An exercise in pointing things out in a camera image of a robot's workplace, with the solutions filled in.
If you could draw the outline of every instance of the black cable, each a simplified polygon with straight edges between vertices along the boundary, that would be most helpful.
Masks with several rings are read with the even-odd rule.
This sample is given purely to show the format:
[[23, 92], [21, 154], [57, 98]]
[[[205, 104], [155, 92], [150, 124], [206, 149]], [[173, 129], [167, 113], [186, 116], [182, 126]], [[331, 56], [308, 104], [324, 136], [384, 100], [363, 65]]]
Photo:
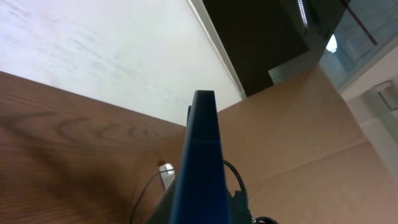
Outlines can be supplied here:
[[155, 175], [153, 175], [153, 176], [148, 180], [148, 183], [145, 185], [144, 190], [142, 190], [142, 192], [141, 192], [141, 194], [140, 194], [140, 196], [139, 196], [139, 198], [138, 198], [136, 204], [134, 205], [134, 208], [132, 209], [132, 212], [131, 212], [131, 215], [130, 215], [130, 222], [129, 222], [130, 224], [132, 224], [132, 219], [133, 219], [133, 217], [134, 217], [134, 213], [136, 212], [137, 207], [138, 207], [138, 204], [139, 204], [139, 202], [141, 201], [142, 197], [144, 196], [144, 193], [145, 193], [145, 191], [147, 190], [147, 188], [148, 188], [150, 182], [151, 182], [157, 175], [159, 175], [159, 174], [161, 174], [161, 173], [163, 173], [163, 172], [168, 172], [168, 171], [173, 171], [173, 170], [174, 170], [174, 169], [159, 171], [159, 172], [157, 172]]
[[245, 207], [246, 209], [249, 209], [248, 192], [247, 192], [247, 190], [246, 190], [246, 187], [244, 186], [242, 177], [239, 175], [239, 172], [235, 169], [234, 166], [232, 166], [231, 163], [229, 163], [229, 162], [226, 161], [225, 159], [224, 159], [223, 162], [224, 162], [224, 164], [225, 164], [226, 166], [228, 166], [228, 168], [230, 168], [231, 171], [235, 174], [235, 177], [237, 178], [237, 180], [238, 180], [238, 182], [239, 182], [239, 186], [240, 186], [240, 188], [241, 188], [241, 191], [242, 191], [242, 193], [244, 194], [244, 207]]
[[256, 218], [255, 224], [259, 224], [260, 222], [264, 222], [265, 224], [278, 224], [273, 218], [269, 218], [269, 217]]

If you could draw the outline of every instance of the light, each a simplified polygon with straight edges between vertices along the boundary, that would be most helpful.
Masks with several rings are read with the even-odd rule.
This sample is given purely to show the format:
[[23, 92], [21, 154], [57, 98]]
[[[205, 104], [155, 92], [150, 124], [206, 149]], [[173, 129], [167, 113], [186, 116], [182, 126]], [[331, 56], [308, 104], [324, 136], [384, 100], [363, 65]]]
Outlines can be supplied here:
[[301, 18], [303, 20], [304, 26], [308, 27], [307, 17], [305, 15], [305, 11], [304, 11], [303, 0], [297, 0], [297, 1], [298, 1], [298, 7], [300, 8]]
[[334, 34], [330, 37], [329, 43], [326, 45], [326, 49], [331, 53], [335, 53], [337, 51], [337, 41]]

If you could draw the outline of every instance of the dark blue rectangular object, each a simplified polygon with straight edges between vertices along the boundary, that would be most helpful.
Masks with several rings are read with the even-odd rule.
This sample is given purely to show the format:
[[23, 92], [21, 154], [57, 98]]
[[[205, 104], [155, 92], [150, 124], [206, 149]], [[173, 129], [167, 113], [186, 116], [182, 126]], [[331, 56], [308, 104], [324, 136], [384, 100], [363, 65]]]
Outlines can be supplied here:
[[176, 184], [170, 224], [231, 224], [214, 91], [195, 92]]

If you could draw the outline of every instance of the tan panel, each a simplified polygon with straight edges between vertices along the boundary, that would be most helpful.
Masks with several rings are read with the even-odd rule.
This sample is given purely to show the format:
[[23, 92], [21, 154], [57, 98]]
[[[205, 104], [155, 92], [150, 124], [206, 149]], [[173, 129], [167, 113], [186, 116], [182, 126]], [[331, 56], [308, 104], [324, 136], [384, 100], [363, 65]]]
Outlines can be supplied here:
[[219, 122], [224, 157], [247, 185], [366, 140], [318, 67], [221, 111]]
[[294, 224], [397, 223], [397, 190], [368, 141], [248, 188], [254, 216]]
[[0, 223], [127, 223], [158, 166], [178, 167], [183, 126], [5, 73], [0, 96]]

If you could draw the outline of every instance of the light strip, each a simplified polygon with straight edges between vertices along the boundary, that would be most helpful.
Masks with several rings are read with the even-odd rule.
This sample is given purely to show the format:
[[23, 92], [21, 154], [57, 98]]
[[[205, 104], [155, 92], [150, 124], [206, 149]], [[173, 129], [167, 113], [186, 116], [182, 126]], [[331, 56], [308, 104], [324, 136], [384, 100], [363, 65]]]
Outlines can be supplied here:
[[303, 0], [297, 0], [297, 1], [298, 1], [298, 7], [300, 8], [301, 18], [303, 20], [303, 23], [306, 27], [308, 27], [307, 17], [304, 11]]

